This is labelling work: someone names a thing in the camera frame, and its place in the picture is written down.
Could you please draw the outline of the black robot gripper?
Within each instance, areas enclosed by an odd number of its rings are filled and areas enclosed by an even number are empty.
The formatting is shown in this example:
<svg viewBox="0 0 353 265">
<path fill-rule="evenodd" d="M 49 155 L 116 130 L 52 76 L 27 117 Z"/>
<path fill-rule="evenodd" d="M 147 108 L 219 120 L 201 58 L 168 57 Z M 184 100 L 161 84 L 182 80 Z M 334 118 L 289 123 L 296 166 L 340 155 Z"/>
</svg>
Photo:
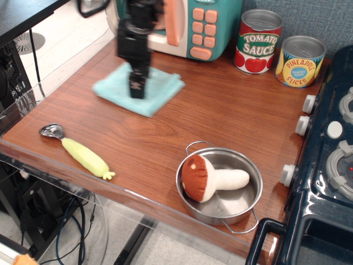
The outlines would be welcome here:
<svg viewBox="0 0 353 265">
<path fill-rule="evenodd" d="M 148 48 L 148 36 L 153 32 L 158 18 L 164 13 L 163 1 L 127 1 L 126 14 L 118 25 L 118 57 L 127 61 L 133 70 L 129 76 L 130 96 L 138 96 L 140 75 L 140 99 L 145 97 L 146 81 L 152 52 Z"/>
</svg>

